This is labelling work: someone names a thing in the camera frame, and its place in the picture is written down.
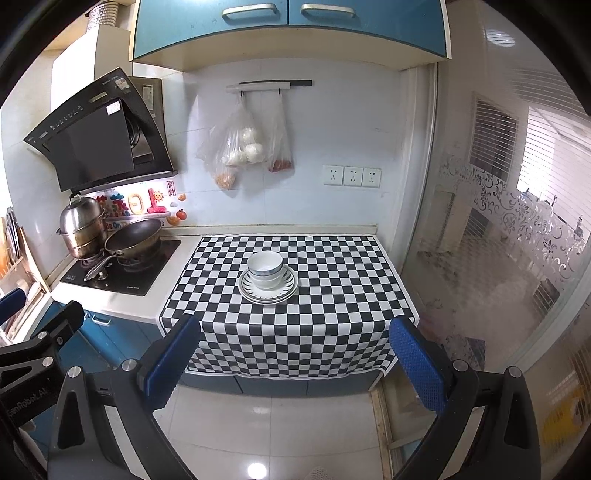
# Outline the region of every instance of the upper cabinet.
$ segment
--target upper cabinet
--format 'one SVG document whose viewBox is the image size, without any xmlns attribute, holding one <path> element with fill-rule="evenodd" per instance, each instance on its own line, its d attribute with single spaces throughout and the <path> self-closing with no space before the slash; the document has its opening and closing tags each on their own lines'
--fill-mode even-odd
<svg viewBox="0 0 591 480">
<path fill-rule="evenodd" d="M 190 71 L 306 57 L 405 69 L 451 58 L 443 0 L 139 0 L 130 60 Z"/>
</svg>

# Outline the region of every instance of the electrical outlet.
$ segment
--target electrical outlet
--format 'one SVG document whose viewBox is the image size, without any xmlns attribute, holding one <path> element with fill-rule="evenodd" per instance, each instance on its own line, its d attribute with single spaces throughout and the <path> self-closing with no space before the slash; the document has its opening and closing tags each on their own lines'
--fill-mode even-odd
<svg viewBox="0 0 591 480">
<path fill-rule="evenodd" d="M 325 165 L 322 167 L 322 183 L 324 185 L 342 185 L 343 167 L 339 165 Z"/>
<path fill-rule="evenodd" d="M 381 168 L 364 168 L 362 187 L 379 188 L 379 182 L 382 180 Z"/>
<path fill-rule="evenodd" d="M 343 185 L 349 187 L 361 187 L 363 179 L 363 169 L 360 167 L 345 167 L 343 176 Z"/>
</svg>

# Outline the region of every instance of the cabinet handle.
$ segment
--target cabinet handle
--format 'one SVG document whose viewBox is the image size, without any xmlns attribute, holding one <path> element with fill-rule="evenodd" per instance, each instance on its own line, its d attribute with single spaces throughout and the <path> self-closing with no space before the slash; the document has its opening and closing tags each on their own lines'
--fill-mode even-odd
<svg viewBox="0 0 591 480">
<path fill-rule="evenodd" d="M 353 8 L 339 7 L 338 5 L 303 4 L 300 9 L 300 11 L 302 13 L 305 13 L 309 10 L 321 10 L 324 12 L 339 12 L 342 14 L 351 15 L 351 17 L 354 17 L 356 15 L 355 10 Z"/>
<path fill-rule="evenodd" d="M 111 320 L 109 319 L 106 322 L 104 322 L 103 320 L 99 320 L 98 318 L 96 318 L 96 315 L 93 315 L 92 317 L 90 317 L 90 319 L 97 325 L 100 325 L 101 327 L 108 327 L 111 324 Z"/>
<path fill-rule="evenodd" d="M 245 5 L 244 7 L 232 7 L 222 10 L 222 16 L 227 17 L 232 14 L 239 14 L 243 12 L 255 12 L 257 10 L 273 10 L 277 12 L 276 4 L 256 4 L 256 5 Z"/>
</svg>

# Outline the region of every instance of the silver bolt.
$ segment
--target silver bolt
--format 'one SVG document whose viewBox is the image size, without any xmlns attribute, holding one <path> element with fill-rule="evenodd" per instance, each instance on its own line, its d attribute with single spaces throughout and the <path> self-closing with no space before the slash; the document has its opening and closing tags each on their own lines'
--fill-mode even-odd
<svg viewBox="0 0 591 480">
<path fill-rule="evenodd" d="M 509 367 L 509 375 L 515 378 L 519 378 L 521 376 L 521 370 L 519 370 L 519 368 L 515 366 Z"/>
<path fill-rule="evenodd" d="M 121 364 L 121 368 L 126 372 L 131 372 L 135 367 L 137 367 L 138 363 L 133 358 L 130 358 Z"/>
<path fill-rule="evenodd" d="M 78 375 L 80 375 L 80 372 L 82 372 L 82 369 L 76 365 L 75 367 L 72 367 L 68 370 L 68 377 L 76 378 Z"/>
<path fill-rule="evenodd" d="M 453 368 L 459 372 L 465 372 L 468 370 L 468 364 L 464 360 L 454 360 Z"/>
</svg>

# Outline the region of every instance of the table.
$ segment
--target table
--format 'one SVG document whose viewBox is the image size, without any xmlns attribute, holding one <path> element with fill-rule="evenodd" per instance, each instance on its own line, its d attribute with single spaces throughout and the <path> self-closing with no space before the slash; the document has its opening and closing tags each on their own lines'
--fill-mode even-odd
<svg viewBox="0 0 591 480">
<path fill-rule="evenodd" d="M 286 303 L 255 305 L 236 285 L 257 251 L 281 253 L 297 270 Z M 204 338 L 187 372 L 251 378 L 335 378 L 381 370 L 396 357 L 389 321 L 417 311 L 375 236 L 206 236 L 160 315 L 167 333 L 185 313 L 202 315 Z"/>
</svg>

